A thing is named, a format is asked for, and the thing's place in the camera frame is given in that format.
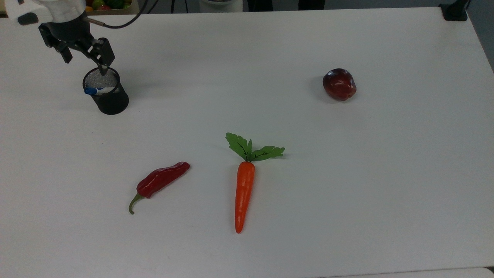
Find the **carrot leaf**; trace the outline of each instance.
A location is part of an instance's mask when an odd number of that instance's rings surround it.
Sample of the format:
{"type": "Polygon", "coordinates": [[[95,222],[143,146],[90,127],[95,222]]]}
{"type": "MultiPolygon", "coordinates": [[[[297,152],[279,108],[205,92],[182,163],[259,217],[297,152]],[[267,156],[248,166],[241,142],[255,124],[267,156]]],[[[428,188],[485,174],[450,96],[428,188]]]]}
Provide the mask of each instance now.
{"type": "Polygon", "coordinates": [[[250,154],[250,161],[266,160],[277,156],[283,156],[285,148],[265,146],[262,149],[255,150],[250,154]]]}
{"type": "Polygon", "coordinates": [[[245,161],[250,160],[250,155],[252,153],[252,140],[244,139],[242,136],[227,133],[226,140],[230,144],[230,149],[236,152],[239,156],[241,156],[245,161]]]}

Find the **carrot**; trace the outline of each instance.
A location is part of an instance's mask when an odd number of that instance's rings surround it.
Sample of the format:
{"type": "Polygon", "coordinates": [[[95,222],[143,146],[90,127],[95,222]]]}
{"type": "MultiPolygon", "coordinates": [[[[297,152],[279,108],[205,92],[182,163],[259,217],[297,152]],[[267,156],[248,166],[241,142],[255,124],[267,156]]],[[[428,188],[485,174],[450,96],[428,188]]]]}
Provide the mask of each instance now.
{"type": "Polygon", "coordinates": [[[254,184],[255,166],[252,161],[283,156],[285,148],[265,146],[252,151],[252,140],[247,142],[246,139],[232,133],[227,133],[226,139],[230,143],[230,149],[245,160],[240,163],[237,171],[237,192],[235,194],[235,231],[241,233],[254,184]]]}
{"type": "Polygon", "coordinates": [[[252,185],[254,184],[254,164],[244,161],[237,171],[237,192],[235,194],[235,231],[241,233],[246,220],[252,185]]]}

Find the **chili pepper stem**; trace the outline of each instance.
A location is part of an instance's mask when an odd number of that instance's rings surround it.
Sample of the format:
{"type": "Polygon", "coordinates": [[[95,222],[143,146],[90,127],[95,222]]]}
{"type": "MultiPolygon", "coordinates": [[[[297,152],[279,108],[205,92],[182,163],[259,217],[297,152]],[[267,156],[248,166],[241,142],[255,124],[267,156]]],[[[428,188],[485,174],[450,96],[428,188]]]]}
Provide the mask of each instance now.
{"type": "Polygon", "coordinates": [[[130,214],[134,214],[134,211],[132,210],[132,206],[134,205],[135,202],[137,202],[140,199],[144,199],[144,197],[138,193],[135,195],[134,199],[130,202],[130,205],[128,206],[128,211],[130,212],[130,214]]]}

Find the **black mesh pen holder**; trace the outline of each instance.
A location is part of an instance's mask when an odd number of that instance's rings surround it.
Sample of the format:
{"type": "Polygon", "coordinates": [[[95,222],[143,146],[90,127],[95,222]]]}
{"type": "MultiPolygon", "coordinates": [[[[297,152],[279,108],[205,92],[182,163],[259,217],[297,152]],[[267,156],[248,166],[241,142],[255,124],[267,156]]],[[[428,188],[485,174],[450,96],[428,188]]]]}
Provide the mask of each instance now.
{"type": "Polygon", "coordinates": [[[108,68],[105,75],[101,75],[98,68],[90,70],[84,76],[82,87],[99,110],[107,115],[118,114],[127,108],[128,95],[120,83],[118,72],[112,68],[108,68]]]}

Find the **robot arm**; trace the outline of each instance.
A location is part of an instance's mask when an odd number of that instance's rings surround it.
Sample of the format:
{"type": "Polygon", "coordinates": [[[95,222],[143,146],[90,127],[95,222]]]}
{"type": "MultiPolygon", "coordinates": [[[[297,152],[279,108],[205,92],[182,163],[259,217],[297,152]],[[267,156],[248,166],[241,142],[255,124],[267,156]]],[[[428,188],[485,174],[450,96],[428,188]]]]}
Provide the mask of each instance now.
{"type": "Polygon", "coordinates": [[[93,60],[104,75],[115,59],[108,40],[91,35],[84,0],[6,0],[5,7],[9,18],[20,25],[41,23],[44,44],[59,52],[66,63],[74,49],[93,60]]]}

